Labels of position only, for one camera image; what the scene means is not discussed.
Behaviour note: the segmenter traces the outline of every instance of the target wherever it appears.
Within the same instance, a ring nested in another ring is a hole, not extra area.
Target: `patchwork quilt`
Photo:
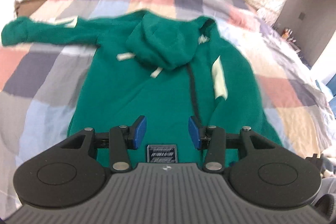
[[[266,116],[285,148],[306,157],[335,140],[334,116],[308,68],[242,0],[48,0],[31,17],[54,22],[139,9],[177,20],[214,18],[223,38],[250,62]],[[40,43],[0,47],[1,218],[20,206],[12,183],[16,168],[66,138],[95,50]]]

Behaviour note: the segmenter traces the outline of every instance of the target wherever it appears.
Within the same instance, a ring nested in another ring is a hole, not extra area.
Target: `checkered bedspread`
[[[138,9],[179,20],[213,17],[221,35],[249,60],[283,146],[302,157],[319,153],[335,138],[324,94],[295,52],[244,5],[238,0],[48,0],[32,18],[117,17]],[[94,53],[88,46],[0,47],[1,218],[16,209],[17,166],[66,138]]]

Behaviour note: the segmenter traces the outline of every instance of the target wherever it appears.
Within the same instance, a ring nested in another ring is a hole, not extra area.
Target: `ridged gray surface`
[[[102,192],[72,208],[23,206],[8,224],[325,224],[312,207],[274,211],[254,206],[196,164],[139,164],[115,174]]]

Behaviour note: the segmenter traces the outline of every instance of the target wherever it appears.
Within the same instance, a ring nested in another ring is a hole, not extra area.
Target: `hoodie sleeve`
[[[81,18],[69,18],[53,23],[35,22],[19,17],[8,23],[1,33],[4,46],[21,42],[43,42],[57,45],[97,44],[102,26]]]

